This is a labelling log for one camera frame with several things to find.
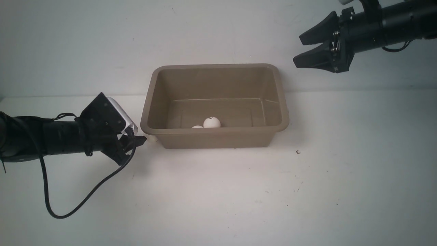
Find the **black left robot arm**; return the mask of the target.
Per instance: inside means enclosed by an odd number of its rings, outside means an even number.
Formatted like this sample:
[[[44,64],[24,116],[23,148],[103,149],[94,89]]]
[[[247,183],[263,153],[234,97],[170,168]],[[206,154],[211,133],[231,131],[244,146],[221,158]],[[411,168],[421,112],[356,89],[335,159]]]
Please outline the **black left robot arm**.
[[[1,160],[25,162],[48,155],[101,152],[118,165],[128,152],[146,142],[145,136],[130,138],[110,126],[108,120],[82,114],[73,121],[35,116],[11,117],[1,112]]]

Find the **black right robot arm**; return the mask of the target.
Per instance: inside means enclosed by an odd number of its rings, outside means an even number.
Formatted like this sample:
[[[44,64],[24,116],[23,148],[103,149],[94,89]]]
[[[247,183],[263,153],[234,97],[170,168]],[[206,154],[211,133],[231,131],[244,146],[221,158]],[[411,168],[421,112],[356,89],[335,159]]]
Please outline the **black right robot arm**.
[[[413,40],[436,38],[435,0],[405,0],[381,7],[377,0],[362,0],[363,11],[353,7],[341,15],[331,12],[299,36],[303,45],[317,45],[293,58],[297,68],[342,73],[349,70],[356,53],[381,48],[396,53]]]

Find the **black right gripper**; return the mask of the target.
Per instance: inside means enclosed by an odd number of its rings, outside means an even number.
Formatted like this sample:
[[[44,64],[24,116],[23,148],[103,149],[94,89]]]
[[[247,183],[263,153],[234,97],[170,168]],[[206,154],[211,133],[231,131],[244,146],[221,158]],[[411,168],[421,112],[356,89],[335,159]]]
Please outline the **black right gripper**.
[[[364,6],[360,13],[349,7],[343,9],[341,15],[332,11],[299,38],[303,45],[322,44],[295,56],[293,62],[296,68],[313,68],[334,73],[348,71],[356,53],[388,44],[381,6]]]

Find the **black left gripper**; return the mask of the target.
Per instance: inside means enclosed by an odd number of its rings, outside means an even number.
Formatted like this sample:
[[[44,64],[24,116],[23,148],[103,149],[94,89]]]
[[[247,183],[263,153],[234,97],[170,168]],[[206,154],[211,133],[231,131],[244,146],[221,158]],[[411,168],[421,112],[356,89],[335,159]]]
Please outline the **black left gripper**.
[[[118,166],[124,166],[132,154],[128,154],[133,148],[144,145],[145,136],[122,134],[110,125],[110,121],[78,117],[79,130],[83,133],[83,148],[87,156],[92,156],[98,151],[108,156]]]

